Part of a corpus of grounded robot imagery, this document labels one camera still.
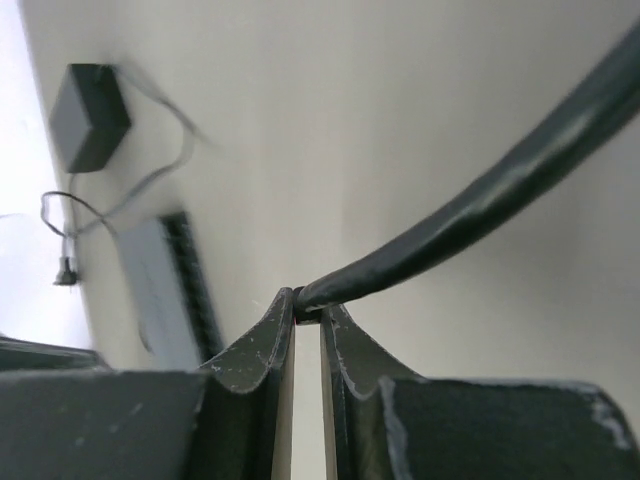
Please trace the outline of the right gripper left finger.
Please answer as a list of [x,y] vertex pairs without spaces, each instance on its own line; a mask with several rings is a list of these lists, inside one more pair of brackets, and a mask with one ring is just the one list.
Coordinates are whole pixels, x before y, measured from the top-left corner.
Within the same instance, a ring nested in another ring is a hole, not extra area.
[[199,479],[291,477],[294,356],[293,291],[283,288],[257,324],[203,365]]

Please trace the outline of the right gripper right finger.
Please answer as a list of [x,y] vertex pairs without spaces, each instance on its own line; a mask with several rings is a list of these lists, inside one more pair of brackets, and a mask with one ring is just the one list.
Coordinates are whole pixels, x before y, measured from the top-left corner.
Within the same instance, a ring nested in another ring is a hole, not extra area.
[[329,479],[394,479],[393,450],[406,432],[385,399],[397,380],[419,380],[354,322],[344,306],[321,315],[325,459]]

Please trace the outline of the black network switch box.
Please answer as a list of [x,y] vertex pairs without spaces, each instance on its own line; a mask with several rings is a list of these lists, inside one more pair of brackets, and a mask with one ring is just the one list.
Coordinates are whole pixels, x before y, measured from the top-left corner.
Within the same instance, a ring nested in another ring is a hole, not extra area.
[[140,340],[160,370],[193,370],[224,349],[190,219],[178,211],[118,234]]

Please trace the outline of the black ethernet cable long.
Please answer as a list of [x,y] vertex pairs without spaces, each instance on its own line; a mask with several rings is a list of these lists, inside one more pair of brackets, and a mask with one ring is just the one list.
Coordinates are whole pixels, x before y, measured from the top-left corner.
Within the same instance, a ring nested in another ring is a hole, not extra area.
[[494,166],[377,250],[294,291],[297,324],[387,290],[480,241],[555,187],[639,113],[639,28]]

